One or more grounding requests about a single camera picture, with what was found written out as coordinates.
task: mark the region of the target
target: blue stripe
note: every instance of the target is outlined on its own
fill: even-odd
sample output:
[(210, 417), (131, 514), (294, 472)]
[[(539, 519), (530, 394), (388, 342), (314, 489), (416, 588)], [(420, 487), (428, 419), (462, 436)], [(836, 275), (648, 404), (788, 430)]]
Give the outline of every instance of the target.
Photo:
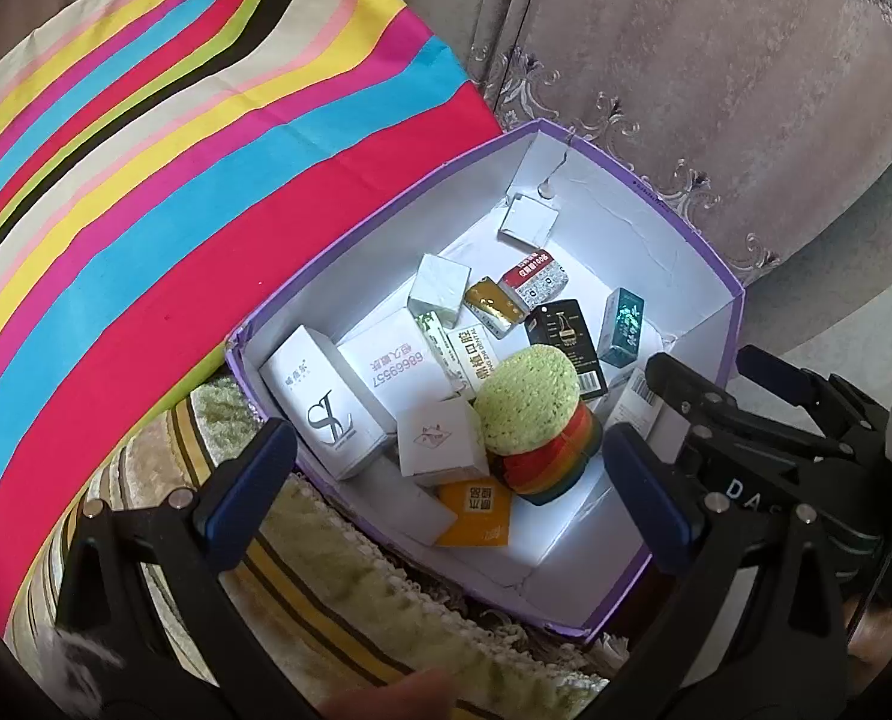
[[(174, 191), (99, 252), (3, 372), (0, 478), (37, 414), (99, 335), (188, 252), (304, 170), (447, 103), (465, 80), (452, 52), (430, 38), (401, 74), (268, 130)], [(68, 451), (75, 451), (75, 436)], [(62, 458), (43, 458), (50, 461)]]
[(166, 45), (190, 23), (198, 19), (216, 0), (186, 0), (137, 36), (135, 40), (97, 65), (87, 76), (66, 91), (16, 138), (0, 160), (0, 190), (43, 143), (84, 105), (113, 81), (129, 73), (152, 52)]

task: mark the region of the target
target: purple stripe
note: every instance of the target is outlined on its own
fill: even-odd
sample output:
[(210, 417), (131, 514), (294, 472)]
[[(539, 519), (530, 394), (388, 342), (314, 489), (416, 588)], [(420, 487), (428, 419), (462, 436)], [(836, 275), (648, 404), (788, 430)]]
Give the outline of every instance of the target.
[[(302, 290), (308, 285), (313, 278), (318, 276), (318, 274), (321, 274), (322, 271), (327, 269), (327, 267), (335, 262), (335, 260), (342, 254), (373, 232), (373, 230), (377, 229), (382, 223), (385, 223), (385, 221), (392, 218), (393, 215), (396, 215), (399, 211), (406, 208), (407, 205), (411, 204), (411, 202), (418, 199), (422, 194), (425, 194), (425, 192), (433, 186), (445, 180), (447, 177), (455, 175), (459, 170), (465, 170), (469, 165), (473, 165), (479, 160), (505, 148), (505, 146), (509, 146), (510, 143), (515, 143), (516, 141), (533, 135), (536, 132), (543, 132), (561, 143), (567, 143), (567, 141), (569, 141), (569, 130), (564, 129), (564, 127), (559, 127), (558, 124), (553, 124), (553, 122), (548, 122), (546, 119), (534, 119), (531, 122), (526, 122), (526, 124), (523, 124), (521, 127), (517, 127), (512, 132), (507, 132), (497, 138), (493, 138), (491, 141), (487, 141), (487, 143), (483, 143), (481, 146), (476, 146), (466, 153), (455, 157), (443, 167), (440, 167), (439, 170), (431, 172), (429, 175), (409, 187), (409, 189), (403, 191), (399, 196), (388, 202), (385, 206), (376, 210), (370, 217), (362, 220), (361, 223), (356, 225), (356, 227), (350, 230), (342, 238), (334, 241), (332, 245), (311, 260), (303, 269), (292, 276), (289, 281), (286, 281), (286, 283), (276, 290), (275, 293), (272, 293), (269, 298), (266, 298), (265, 301), (260, 303), (260, 306), (257, 307), (255, 311), (246, 317), (244, 322), (231, 333), (226, 341), (226, 362), (230, 367), (230, 370), (233, 372), (233, 376), (236, 377), (238, 385), (241, 386), (246, 397), (263, 420), (270, 418), (271, 415), (266, 413), (265, 409), (262, 408), (262, 402), (260, 402), (260, 399), (257, 397), (257, 391), (253, 387), (249, 376), (246, 374), (242, 357), (246, 344), (252, 340), (252, 337), (255, 336), (260, 327), (262, 327), (265, 322), (268, 322), (268, 320), (273, 317), (273, 314), (276, 314), (276, 312), (286, 305), (289, 300), (294, 298), (294, 296), (299, 293), (299, 290)], [(732, 271), (730, 271), (725, 263), (722, 262), (716, 252), (714, 252), (708, 245), (708, 242), (706, 242), (698, 232), (684, 220), (684, 218), (681, 218), (669, 208), (665, 202), (661, 201), (658, 196), (656, 196), (655, 191), (652, 191), (648, 186), (642, 183), (639, 178), (636, 178), (636, 175), (633, 175), (632, 172), (626, 170), (625, 167), (622, 167), (622, 165), (612, 159), (611, 156), (586, 140), (574, 138), (572, 139), (572, 147), (583, 154), (583, 156), (591, 159), (596, 165), (602, 167), (603, 170), (609, 172), (610, 175), (615, 176), (615, 178), (620, 180), (623, 185), (634, 191), (642, 200), (654, 208), (657, 213), (663, 215), (663, 218), (675, 228), (680, 236), (682, 236), (683, 240), (703, 258), (707, 265), (719, 277), (719, 280), (726, 286), (730, 294), (735, 298), (732, 303), (729, 337), (726, 340), (722, 360), (719, 366), (719, 376), (717, 377), (717, 382), (721, 383), (719, 380), (722, 378), (722, 371), (725, 370), (726, 376), (728, 376), (732, 361), (735, 360), (735, 345), (737, 344), (738, 327), (740, 327), (744, 298), (742, 285), (735, 278), (735, 275), (732, 275)], [(334, 487), (334, 482), (332, 482), (331, 479), (321, 476), (316, 470), (310, 469), (310, 467), (304, 463), (300, 463), (300, 468), (303, 470), (303, 473), (307, 474), (307, 476), (313, 480), (313, 484), (316, 485), (316, 488), (319, 488), (324, 494), (327, 494), (327, 496), (334, 498), (337, 501), (343, 501), (342, 495)], [(369, 538), (372, 538), (373, 541), (377, 541), (377, 543), (383, 544), (394, 550), (406, 551), (401, 549), (401, 546), (391, 541), (388, 536), (385, 536), (385, 534), (372, 523), (358, 517), (355, 513), (353, 513), (353, 521), (356, 522), (356, 526), (366, 533)], [(420, 563), (422, 562), (418, 556), (407, 555), (407, 557), (412, 557), (413, 560), (417, 560), (417, 562)], [(584, 627), (581, 629), (558, 625), (549, 620), (529, 619), (524, 617), (519, 611), (510, 610), (509, 608), (505, 608), (504, 610), (519, 619), (525, 619), (531, 624), (559, 632), (559, 634), (565, 635), (566, 637), (591, 640), (598, 635), (598, 632), (602, 630), (610, 616), (615, 613), (615, 609), (629, 593), (632, 586), (636, 583), (636, 580), (639, 579), (639, 576), (641, 576), (641, 573), (645, 570), (646, 565), (648, 565), (649, 560), (651, 560), (649, 550), (645, 545), (642, 545), (639, 548), (639, 551), (636, 552), (635, 557), (629, 562), (629, 565), (622, 571), (620, 578), (618, 578), (615, 584), (612, 585), (612, 589), (607, 593), (602, 603), (593, 610), (593, 613), (588, 617), (587, 621), (584, 623)], [(483, 600), (487, 604), (497, 605), (492, 599), (483, 598), (480, 592), (470, 589), (468, 586), (464, 586), (463, 589), (468, 595)]]
[(190, 146), (128, 191), (73, 238), (9, 317), (0, 333), (0, 377), (44, 312), (73, 283), (89, 260), (150, 209), (191, 178), (273, 127), (396, 76), (409, 66), (430, 36), (430, 30), (418, 17), (401, 9), (390, 20), (372, 52), (358, 66), (245, 114), (228, 127)]
[(51, 107), (62, 95), (68, 92), (79, 81), (84, 79), (100, 64), (123, 47), (132, 43), (142, 35), (151, 25), (163, 18), (170, 10), (185, 0), (163, 0), (152, 10), (146, 11), (139, 18), (132, 20), (115, 35), (103, 42), (87, 55), (81, 57), (73, 65), (68, 67), (58, 79), (52, 81), (41, 93), (26, 105), (17, 116), (6, 125), (0, 133), (0, 160), (2, 156), (12, 148), (25, 130), (36, 119)]

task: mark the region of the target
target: red label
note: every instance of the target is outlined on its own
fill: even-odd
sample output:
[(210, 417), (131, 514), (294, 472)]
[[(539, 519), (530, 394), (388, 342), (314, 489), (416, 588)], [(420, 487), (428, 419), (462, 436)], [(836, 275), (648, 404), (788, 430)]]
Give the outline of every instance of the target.
[(532, 252), (532, 254), (522, 260), (519, 265), (508, 269), (508, 271), (503, 274), (501, 280), (514, 290), (518, 290), (519, 287), (525, 284), (525, 282), (538, 274), (539, 271), (552, 262), (555, 262), (555, 260), (552, 259), (552, 255), (544, 248), (541, 248), (539, 251)]

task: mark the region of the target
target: curtain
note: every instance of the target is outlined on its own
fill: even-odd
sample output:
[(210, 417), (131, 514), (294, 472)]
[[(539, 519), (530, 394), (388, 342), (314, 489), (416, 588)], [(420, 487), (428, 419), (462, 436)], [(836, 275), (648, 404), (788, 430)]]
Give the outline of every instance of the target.
[(892, 0), (406, 0), (504, 127), (576, 127), (751, 282), (892, 162)]

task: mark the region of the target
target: human hand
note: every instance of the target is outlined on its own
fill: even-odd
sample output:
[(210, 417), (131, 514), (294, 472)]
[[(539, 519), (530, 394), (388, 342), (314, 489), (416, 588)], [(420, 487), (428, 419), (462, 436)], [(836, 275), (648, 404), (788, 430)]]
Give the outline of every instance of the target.
[(326, 720), (449, 720), (456, 686), (445, 671), (410, 674), (385, 688), (352, 690), (319, 707)]

